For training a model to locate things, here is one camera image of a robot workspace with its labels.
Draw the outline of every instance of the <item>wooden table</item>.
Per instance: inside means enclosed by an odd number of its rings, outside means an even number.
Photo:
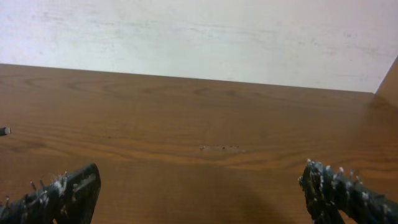
[[[370,93],[0,65],[0,125],[0,195],[95,162],[93,223],[310,223],[307,158],[398,200],[398,112]]]

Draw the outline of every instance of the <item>brown wooden surface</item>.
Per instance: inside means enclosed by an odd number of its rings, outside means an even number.
[[[95,162],[93,223],[310,223],[307,158],[398,200],[398,113],[368,93],[0,65],[0,124],[0,195]]]
[[[398,108],[398,57],[392,64],[376,94]]]

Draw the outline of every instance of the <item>tabletop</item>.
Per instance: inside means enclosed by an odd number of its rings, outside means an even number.
[[[0,126],[0,201],[95,162],[92,223],[310,223],[308,158],[398,200],[398,113],[371,93],[0,65]]]

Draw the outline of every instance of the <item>small black object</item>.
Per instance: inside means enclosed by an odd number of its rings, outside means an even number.
[[[308,160],[298,182],[305,193],[307,210],[315,224],[344,224],[338,210],[356,223],[398,223],[398,203],[367,189],[362,180],[333,172],[330,166]]]
[[[94,213],[101,179],[90,164],[70,175],[65,173],[48,186],[0,207],[0,224],[89,224]]]
[[[5,136],[11,134],[10,128],[0,128],[0,136]]]

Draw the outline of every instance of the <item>white wall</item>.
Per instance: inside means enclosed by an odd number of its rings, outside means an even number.
[[[377,90],[397,0],[0,0],[0,63]]]

